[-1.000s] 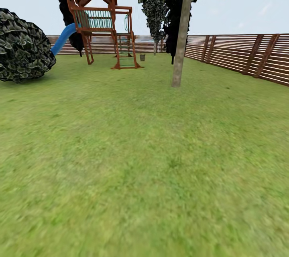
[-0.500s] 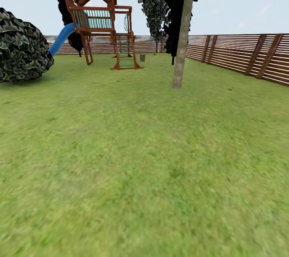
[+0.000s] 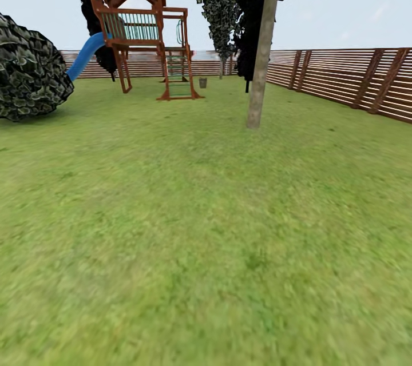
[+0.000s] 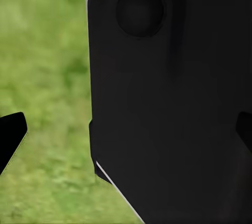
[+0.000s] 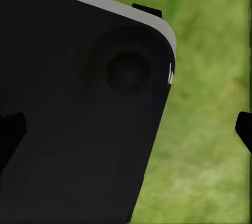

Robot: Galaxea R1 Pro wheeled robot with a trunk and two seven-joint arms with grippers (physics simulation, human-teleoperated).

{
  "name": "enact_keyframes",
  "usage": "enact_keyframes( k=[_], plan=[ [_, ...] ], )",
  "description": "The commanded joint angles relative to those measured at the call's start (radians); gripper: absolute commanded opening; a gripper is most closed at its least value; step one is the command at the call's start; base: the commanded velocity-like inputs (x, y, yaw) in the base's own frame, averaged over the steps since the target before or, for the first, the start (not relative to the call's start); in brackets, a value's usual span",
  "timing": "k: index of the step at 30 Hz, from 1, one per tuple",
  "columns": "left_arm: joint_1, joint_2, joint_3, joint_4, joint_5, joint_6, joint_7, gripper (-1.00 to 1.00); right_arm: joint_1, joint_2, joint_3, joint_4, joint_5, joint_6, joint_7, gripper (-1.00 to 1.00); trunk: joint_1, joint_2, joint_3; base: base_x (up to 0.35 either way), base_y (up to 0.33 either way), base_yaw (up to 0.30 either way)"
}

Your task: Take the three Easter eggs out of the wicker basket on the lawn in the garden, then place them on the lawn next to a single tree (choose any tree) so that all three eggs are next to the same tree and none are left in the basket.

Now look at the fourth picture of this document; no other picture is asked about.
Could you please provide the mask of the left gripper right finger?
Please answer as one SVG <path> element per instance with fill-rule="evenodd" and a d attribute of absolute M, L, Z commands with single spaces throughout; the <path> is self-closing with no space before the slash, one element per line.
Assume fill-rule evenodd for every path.
<path fill-rule="evenodd" d="M 252 114 L 243 111 L 240 112 L 235 130 L 252 154 Z"/>

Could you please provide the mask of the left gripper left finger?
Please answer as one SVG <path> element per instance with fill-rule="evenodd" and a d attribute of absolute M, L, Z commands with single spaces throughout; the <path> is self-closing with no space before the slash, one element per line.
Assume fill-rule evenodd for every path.
<path fill-rule="evenodd" d="M 23 112 L 0 118 L 0 175 L 26 133 Z"/>

